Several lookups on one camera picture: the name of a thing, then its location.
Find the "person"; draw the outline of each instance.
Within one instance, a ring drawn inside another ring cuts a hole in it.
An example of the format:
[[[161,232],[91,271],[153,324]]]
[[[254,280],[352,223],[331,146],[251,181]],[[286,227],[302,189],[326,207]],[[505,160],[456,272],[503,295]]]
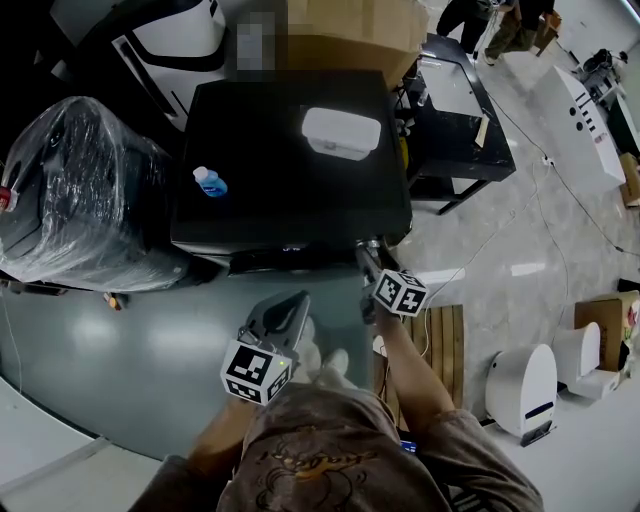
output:
[[[231,399],[186,459],[164,461],[130,512],[451,511],[460,489],[482,505],[474,510],[543,510],[476,418],[455,409],[400,319],[378,305],[376,314],[415,454],[378,397],[347,385],[341,350],[320,368],[322,384],[288,383],[264,408]]]
[[[514,0],[506,0],[497,9],[508,12],[513,9]],[[451,0],[442,12],[436,32],[447,37],[459,25],[464,23],[460,46],[469,55],[473,55],[480,36],[487,29],[489,20],[496,7],[492,0]]]
[[[545,19],[543,37],[549,30],[554,3],[554,0],[518,0],[515,8],[504,15],[500,28],[482,54],[485,62],[493,66],[503,53],[529,51],[536,39],[538,19],[542,14]]]

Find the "clear plastic wrap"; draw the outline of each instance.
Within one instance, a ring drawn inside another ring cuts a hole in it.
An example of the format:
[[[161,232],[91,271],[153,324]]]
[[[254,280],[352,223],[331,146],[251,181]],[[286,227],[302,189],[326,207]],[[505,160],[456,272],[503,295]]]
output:
[[[92,98],[67,98],[13,144],[1,185],[0,269],[23,282],[167,288],[190,258],[170,244],[171,159]]]

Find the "white plastic container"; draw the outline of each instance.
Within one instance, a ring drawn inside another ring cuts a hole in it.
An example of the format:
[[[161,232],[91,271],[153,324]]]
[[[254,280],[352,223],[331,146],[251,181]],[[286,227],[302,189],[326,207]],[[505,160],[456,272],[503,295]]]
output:
[[[311,108],[302,122],[302,134],[314,151],[348,160],[363,160],[378,147],[382,126],[368,117]]]

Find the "blue bottle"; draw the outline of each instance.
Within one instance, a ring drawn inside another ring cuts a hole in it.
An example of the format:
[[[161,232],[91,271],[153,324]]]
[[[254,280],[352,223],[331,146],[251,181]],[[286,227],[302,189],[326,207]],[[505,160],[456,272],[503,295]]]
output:
[[[193,171],[196,183],[209,197],[220,197],[227,193],[227,184],[218,176],[218,173],[206,167],[198,167]]]

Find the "khaki pants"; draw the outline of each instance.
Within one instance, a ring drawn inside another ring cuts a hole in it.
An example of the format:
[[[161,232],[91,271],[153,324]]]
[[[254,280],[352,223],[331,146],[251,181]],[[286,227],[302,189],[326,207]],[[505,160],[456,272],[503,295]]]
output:
[[[536,31],[522,28],[511,12],[505,13],[500,28],[495,33],[485,55],[497,59],[501,53],[526,52],[531,49],[536,38]]]

